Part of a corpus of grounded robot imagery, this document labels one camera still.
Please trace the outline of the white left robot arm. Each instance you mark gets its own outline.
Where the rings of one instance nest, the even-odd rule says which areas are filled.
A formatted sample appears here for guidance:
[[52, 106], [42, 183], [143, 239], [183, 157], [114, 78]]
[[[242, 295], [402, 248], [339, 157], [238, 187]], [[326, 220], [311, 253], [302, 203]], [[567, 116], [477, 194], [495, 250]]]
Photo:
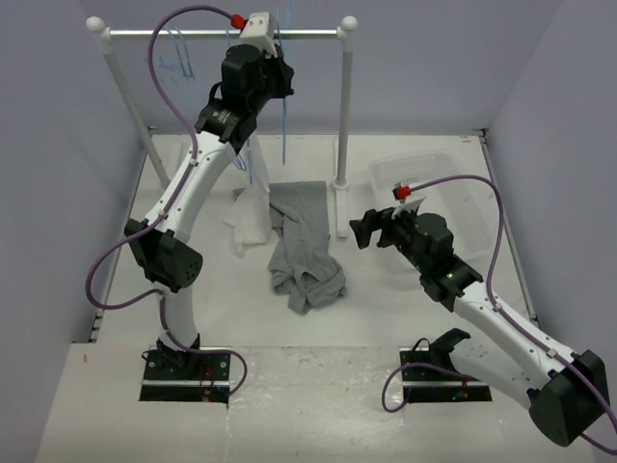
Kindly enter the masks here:
[[256, 131], [264, 106], [294, 93], [294, 70], [279, 44], [274, 50], [269, 54], [249, 44], [227, 50], [221, 78], [191, 127], [192, 146], [172, 182], [144, 219], [131, 219], [124, 228], [132, 255], [159, 299], [158, 342], [171, 349], [166, 367], [180, 379], [191, 378], [201, 365], [192, 285], [203, 257], [190, 245], [192, 229], [218, 178]]

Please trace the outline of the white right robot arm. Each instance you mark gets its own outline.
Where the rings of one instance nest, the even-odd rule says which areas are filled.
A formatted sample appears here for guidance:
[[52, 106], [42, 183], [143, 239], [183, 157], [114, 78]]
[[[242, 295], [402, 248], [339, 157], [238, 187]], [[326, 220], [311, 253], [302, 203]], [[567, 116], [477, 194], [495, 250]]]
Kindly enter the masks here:
[[509, 396], [525, 408], [540, 432], [568, 447], [610, 408], [605, 365], [594, 352], [581, 354], [542, 332], [498, 298], [483, 277], [453, 251], [445, 219], [415, 208], [368, 210], [350, 227], [359, 248], [374, 232], [380, 248], [394, 247], [419, 273], [425, 293], [489, 338], [486, 345], [453, 331], [430, 355], [442, 379], [466, 374]]

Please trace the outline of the grey tank top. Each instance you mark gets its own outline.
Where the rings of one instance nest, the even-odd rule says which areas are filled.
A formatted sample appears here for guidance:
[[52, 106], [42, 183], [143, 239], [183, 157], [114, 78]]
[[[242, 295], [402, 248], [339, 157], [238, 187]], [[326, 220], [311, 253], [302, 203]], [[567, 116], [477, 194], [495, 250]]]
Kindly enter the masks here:
[[306, 315], [346, 296], [344, 270], [329, 252], [327, 207], [271, 202], [270, 217], [279, 237], [268, 263], [271, 287], [288, 297], [287, 307]]

